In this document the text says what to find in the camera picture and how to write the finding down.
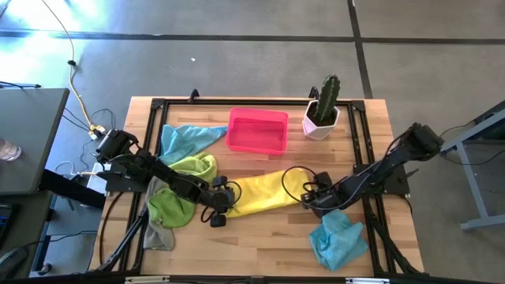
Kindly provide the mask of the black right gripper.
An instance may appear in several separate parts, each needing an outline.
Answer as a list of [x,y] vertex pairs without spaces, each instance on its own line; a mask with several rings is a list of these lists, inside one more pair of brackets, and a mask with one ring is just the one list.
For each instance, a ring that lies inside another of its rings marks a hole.
[[352,204],[352,189],[348,178],[330,186],[310,181],[303,184],[303,189],[302,207],[311,209],[318,218],[335,209],[346,209]]

